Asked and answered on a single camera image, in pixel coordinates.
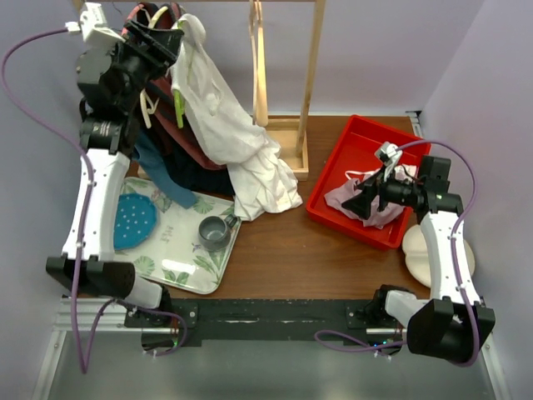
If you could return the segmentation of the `green plastic hanger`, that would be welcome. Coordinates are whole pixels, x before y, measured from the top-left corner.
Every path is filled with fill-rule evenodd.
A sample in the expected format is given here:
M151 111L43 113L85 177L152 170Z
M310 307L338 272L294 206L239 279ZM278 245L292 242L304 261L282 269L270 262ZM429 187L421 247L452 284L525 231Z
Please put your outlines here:
M177 71L177 65L178 65L180 54L181 54L181 50L182 50L182 44L180 44L180 46L179 46L179 48L177 50L177 60L172 65L172 67L170 69L170 74L171 74L171 78L172 78L172 96L173 96L173 100L174 100L174 108L175 108L177 126L179 128L184 128L183 117L184 117L184 114L185 114L185 106L184 106L184 103L182 101L182 95L181 95L181 93L179 91L179 87L178 87L178 71Z

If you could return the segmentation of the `white tank top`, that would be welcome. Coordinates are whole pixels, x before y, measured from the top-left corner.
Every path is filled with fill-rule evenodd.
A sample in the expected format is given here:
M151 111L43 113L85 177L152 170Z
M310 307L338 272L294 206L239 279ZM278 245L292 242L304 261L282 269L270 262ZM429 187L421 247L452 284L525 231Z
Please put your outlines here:
M235 215L250 222L263 213L301 206L298 181L281 159L280 144L253 123L208 56L202 22L186 13L178 26L183 37L170 68L172 90L185 102L185 116L201 150L227 168Z

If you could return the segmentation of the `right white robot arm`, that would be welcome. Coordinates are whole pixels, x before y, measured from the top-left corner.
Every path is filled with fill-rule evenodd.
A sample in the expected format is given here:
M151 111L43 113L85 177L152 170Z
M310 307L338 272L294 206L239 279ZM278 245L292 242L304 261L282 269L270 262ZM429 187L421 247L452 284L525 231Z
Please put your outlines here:
M449 191L451 162L424 156L419 175L395 178L395 156L381 157L382 166L358 184L359 193L343 207L361 218L371 215L371 203L411 208L426 243L431 296L383 285L371 306L373 322L383 328L398 321L406 328L411 353L470 366L496 324L494 311L484 305L471 280L462 237L466 211L461 196Z

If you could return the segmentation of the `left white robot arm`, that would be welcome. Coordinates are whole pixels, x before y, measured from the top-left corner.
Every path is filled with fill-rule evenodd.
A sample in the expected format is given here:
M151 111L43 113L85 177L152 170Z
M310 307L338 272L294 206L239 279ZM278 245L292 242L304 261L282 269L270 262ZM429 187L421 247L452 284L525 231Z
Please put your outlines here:
M80 187L74 219L47 274L72 293L119 298L143 308L154 327L172 319L161 285L137 275L130 262L114 259L113 232L122 182L140 131L135 111L141 91L177 60L183 32L130 21L128 34L93 44L77 60L82 93Z

